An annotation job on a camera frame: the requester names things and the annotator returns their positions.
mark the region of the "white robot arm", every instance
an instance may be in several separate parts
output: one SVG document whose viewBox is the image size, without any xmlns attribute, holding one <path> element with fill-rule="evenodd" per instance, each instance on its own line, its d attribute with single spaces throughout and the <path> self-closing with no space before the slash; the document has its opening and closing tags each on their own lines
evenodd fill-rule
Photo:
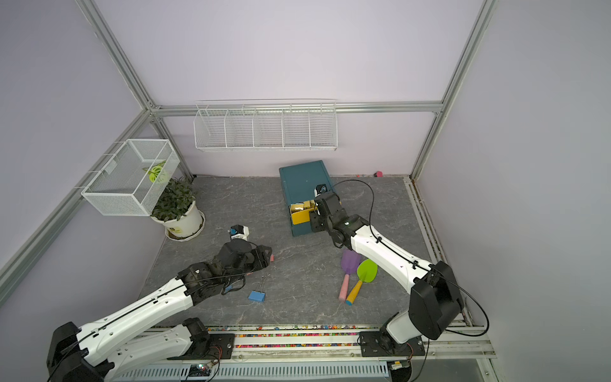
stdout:
<svg viewBox="0 0 611 382">
<path fill-rule="evenodd" d="M 247 273 L 266 268 L 270 256 L 271 248 L 232 235 L 212 262 L 190 265 L 135 303 L 80 328 L 72 322 L 60 326 L 53 332 L 49 347 L 49 380 L 110 381 L 160 359 L 204 358 L 211 347 L 211 336 L 197 318 L 153 336 L 134 337 L 208 297 L 228 293 L 226 288 L 244 281 Z"/>
<path fill-rule="evenodd" d="M 377 339 L 394 354 L 409 339 L 437 339 L 464 307 L 452 269 L 432 264 L 386 239 L 359 215 L 348 216 L 336 193 L 316 188 L 316 210 L 310 212 L 314 232 L 326 231 L 338 248 L 345 246 L 372 259 L 410 294 L 409 309 L 391 317 Z"/>
</svg>

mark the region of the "green toy shovel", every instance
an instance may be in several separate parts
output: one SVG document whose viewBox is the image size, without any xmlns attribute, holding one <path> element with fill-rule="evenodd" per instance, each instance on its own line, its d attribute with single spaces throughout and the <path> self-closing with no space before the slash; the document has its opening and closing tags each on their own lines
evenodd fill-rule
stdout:
<svg viewBox="0 0 611 382">
<path fill-rule="evenodd" d="M 354 304 L 354 299 L 356 298 L 356 295 L 359 294 L 360 287 L 364 282 L 371 282 L 376 278 L 376 275 L 378 274 L 378 264 L 374 263 L 370 259 L 367 259 L 359 265 L 359 269 L 356 270 L 356 274 L 359 275 L 359 282 L 356 283 L 352 289 L 352 292 L 350 292 L 350 295 L 348 295 L 348 298 L 346 299 L 346 303 L 348 305 Z"/>
</svg>

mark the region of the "teal toolbox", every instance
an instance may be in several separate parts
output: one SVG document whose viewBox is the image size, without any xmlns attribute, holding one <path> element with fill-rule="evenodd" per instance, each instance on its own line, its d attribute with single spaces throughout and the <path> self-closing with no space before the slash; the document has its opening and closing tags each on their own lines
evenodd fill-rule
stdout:
<svg viewBox="0 0 611 382">
<path fill-rule="evenodd" d="M 323 161 L 296 164 L 295 166 L 280 168 L 280 182 L 284 191 L 284 201 L 287 205 L 288 222 L 291 225 L 293 236 L 311 233 L 310 222 L 293 225 L 291 220 L 291 204 L 303 203 L 314 199 L 314 189 L 318 185 L 327 185 L 331 188 L 332 183 L 329 173 Z"/>
</svg>

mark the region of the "white mesh basket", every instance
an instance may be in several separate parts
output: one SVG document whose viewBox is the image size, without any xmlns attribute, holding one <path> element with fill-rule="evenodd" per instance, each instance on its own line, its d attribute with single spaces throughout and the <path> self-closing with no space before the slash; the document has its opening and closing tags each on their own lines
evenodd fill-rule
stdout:
<svg viewBox="0 0 611 382">
<path fill-rule="evenodd" d="M 193 122 L 202 151 L 335 150 L 334 103 L 320 105 L 197 105 Z"/>
<path fill-rule="evenodd" d="M 102 215 L 150 216 L 179 163 L 167 139 L 128 139 L 81 194 Z"/>
</svg>

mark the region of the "potted plant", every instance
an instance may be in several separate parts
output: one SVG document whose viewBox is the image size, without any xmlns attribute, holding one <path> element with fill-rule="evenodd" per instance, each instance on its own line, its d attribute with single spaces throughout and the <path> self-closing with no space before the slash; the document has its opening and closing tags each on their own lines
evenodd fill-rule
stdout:
<svg viewBox="0 0 611 382">
<path fill-rule="evenodd" d="M 205 218 L 195 206 L 195 193 L 184 178 L 170 179 L 163 190 L 151 218 L 166 227 L 166 236 L 175 241 L 188 241 L 203 230 Z"/>
</svg>

